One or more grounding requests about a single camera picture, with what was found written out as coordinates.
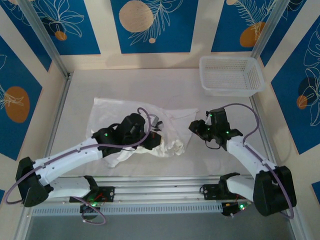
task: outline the white table surface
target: white table surface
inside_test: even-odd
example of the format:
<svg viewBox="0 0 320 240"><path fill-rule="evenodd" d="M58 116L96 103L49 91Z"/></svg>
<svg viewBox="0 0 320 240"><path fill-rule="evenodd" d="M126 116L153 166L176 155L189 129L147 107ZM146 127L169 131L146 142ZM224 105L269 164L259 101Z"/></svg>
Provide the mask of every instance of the white table surface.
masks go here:
<svg viewBox="0 0 320 240"><path fill-rule="evenodd" d="M205 119L206 111L230 103L251 106L248 97L205 96L198 69L76 70L66 98L51 154L77 145L86 139L86 127L94 97L139 101L164 109L198 108L196 119ZM241 106L226 108L231 128L244 135L255 126L254 115ZM266 156L259 131L247 140ZM192 135L185 153L159 158L148 153L134 154L115 168L101 159L82 165L68 176L208 176L231 172L249 174L241 163L222 148L211 150Z"/></svg>

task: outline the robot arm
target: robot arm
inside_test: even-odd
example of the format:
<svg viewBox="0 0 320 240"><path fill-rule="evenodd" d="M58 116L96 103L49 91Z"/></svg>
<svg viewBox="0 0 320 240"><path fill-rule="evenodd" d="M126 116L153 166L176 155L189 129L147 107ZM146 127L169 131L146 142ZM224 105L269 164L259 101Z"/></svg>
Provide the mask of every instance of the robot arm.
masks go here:
<svg viewBox="0 0 320 240"><path fill-rule="evenodd" d="M210 142L214 139L225 151L235 156L253 177L248 179L236 172L222 176L218 186L211 189L216 196L214 199L227 199L230 194L240 195L253 202L263 216L286 210L289 204L271 172L273 171L295 207L297 200L290 170L285 166L278 167L264 158L244 142L243 134L239 130L230 129L224 108L211 110L206 115L206 122L193 121L189 129L204 141Z"/></svg>
<svg viewBox="0 0 320 240"><path fill-rule="evenodd" d="M160 145L161 136L144 131L145 119L137 113L126 116L122 123L115 123L95 132L91 138L68 150L32 161L29 157L19 162L15 179L25 207L33 207L50 198L79 197L91 201L104 191L91 176L58 178L83 164L120 152L123 148L141 142L148 150Z"/></svg>

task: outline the white cloth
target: white cloth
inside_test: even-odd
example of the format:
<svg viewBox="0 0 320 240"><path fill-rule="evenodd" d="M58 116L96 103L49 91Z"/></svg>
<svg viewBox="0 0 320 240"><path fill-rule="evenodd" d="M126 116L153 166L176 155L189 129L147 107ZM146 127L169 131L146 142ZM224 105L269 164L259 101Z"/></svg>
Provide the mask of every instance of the white cloth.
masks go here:
<svg viewBox="0 0 320 240"><path fill-rule="evenodd" d="M198 112L197 108L165 110L163 108L136 101L124 101L107 98L95 98L86 128L86 137L90 138L101 128L107 128L111 124L121 123L125 116L136 113L139 107L144 108L149 114L159 117L163 122L161 131L161 144L152 150L147 150L139 146L135 151L122 150L119 153L111 154L104 159L108 167L114 168L119 162L127 160L132 154L149 153L157 157L167 158L181 155L185 152L192 132L188 129L190 123L195 120ZM148 129L148 121L145 121L144 129Z"/></svg>

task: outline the white plastic basket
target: white plastic basket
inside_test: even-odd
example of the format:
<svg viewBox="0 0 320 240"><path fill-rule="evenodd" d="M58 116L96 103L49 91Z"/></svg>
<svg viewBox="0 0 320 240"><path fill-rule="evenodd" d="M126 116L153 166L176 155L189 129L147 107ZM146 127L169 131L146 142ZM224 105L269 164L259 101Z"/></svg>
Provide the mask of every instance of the white plastic basket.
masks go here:
<svg viewBox="0 0 320 240"><path fill-rule="evenodd" d="M265 88L261 68L253 57L203 56L199 68L207 96L250 97Z"/></svg>

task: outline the white towel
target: white towel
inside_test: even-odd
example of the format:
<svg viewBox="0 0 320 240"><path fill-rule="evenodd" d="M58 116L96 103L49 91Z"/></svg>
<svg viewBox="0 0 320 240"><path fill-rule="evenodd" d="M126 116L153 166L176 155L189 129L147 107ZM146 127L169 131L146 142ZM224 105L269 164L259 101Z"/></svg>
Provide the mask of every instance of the white towel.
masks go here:
<svg viewBox="0 0 320 240"><path fill-rule="evenodd" d="M101 128L107 128L111 124L121 123L123 119L136 113L139 107L144 108L149 114L159 117L163 122L161 131L161 144L152 150L147 150L139 146L135 151L122 150L111 154L104 159L110 168L114 168L119 162L127 160L132 154L149 153L157 157L167 158L174 154L181 155L185 152L192 132L188 129L190 123L195 120L197 108L165 110L163 108L136 101L124 101L107 98L95 98L86 128L86 137L90 138L93 133Z"/></svg>

